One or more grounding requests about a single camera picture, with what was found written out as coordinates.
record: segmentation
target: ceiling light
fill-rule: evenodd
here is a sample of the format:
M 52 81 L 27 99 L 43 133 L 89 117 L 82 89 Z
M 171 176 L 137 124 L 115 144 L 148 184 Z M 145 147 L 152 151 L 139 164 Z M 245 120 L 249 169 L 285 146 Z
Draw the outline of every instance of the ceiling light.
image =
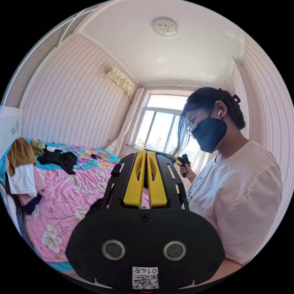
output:
M 178 32 L 178 25 L 169 19 L 159 19 L 152 24 L 153 31 L 162 37 L 172 37 Z

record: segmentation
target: qr code label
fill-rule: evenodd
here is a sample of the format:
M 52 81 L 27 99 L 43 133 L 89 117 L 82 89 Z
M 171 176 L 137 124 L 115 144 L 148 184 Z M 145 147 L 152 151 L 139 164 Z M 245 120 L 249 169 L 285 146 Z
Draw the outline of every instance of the qr code label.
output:
M 134 267 L 133 289 L 159 289 L 158 267 Z

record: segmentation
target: woman's hand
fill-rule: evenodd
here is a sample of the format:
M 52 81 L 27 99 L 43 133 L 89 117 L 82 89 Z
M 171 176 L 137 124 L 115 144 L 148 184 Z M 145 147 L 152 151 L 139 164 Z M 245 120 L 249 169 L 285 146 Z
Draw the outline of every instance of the woman's hand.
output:
M 185 166 L 180 166 L 180 173 L 181 176 L 183 176 L 184 173 L 186 173 L 186 178 L 188 179 L 194 172 L 192 170 L 192 168 L 189 167 L 188 164 L 185 164 Z

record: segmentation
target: curtain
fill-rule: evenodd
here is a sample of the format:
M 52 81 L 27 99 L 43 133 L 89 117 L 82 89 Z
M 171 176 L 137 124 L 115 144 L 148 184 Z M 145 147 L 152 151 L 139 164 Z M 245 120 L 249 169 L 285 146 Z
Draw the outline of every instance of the curtain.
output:
M 140 101 L 140 99 L 142 97 L 143 92 L 144 92 L 144 87 L 137 88 L 134 99 L 133 99 L 133 102 L 132 102 L 132 104 L 131 104 L 131 106 L 129 108 L 129 111 L 128 111 L 127 115 L 126 115 L 126 119 L 123 122 L 122 128 L 120 130 L 120 133 L 119 133 L 117 139 L 115 139 L 106 148 L 106 151 L 110 152 L 111 154 L 113 154 L 113 155 L 115 155 L 117 157 L 119 156 L 120 150 L 121 150 L 122 145 L 123 145 L 123 140 L 125 138 L 126 133 L 129 130 L 131 122 L 132 122 L 132 120 L 134 118 L 135 112 L 136 112 L 136 110 L 138 108 L 138 104 L 139 104 L 139 101 Z

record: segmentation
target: yellow and black device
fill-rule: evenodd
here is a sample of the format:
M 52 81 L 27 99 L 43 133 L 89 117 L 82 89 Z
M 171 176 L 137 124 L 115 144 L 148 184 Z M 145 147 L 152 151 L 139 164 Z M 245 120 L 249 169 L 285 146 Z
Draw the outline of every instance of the yellow and black device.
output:
M 181 157 L 173 157 L 172 155 L 168 154 L 168 153 L 163 153 L 163 152 L 158 152 L 155 151 L 156 155 L 162 155 L 164 157 L 166 157 L 167 159 L 169 159 L 173 164 L 176 163 L 179 166 L 185 166 L 186 164 L 188 164 L 189 167 L 191 167 L 191 162 L 189 161 L 188 155 L 187 154 L 183 154 Z
M 150 209 L 141 207 L 146 167 Z M 127 293 L 203 283 L 225 259 L 214 227 L 189 211 L 173 162 L 146 150 L 113 168 L 104 197 L 73 230 L 66 256 L 81 278 Z

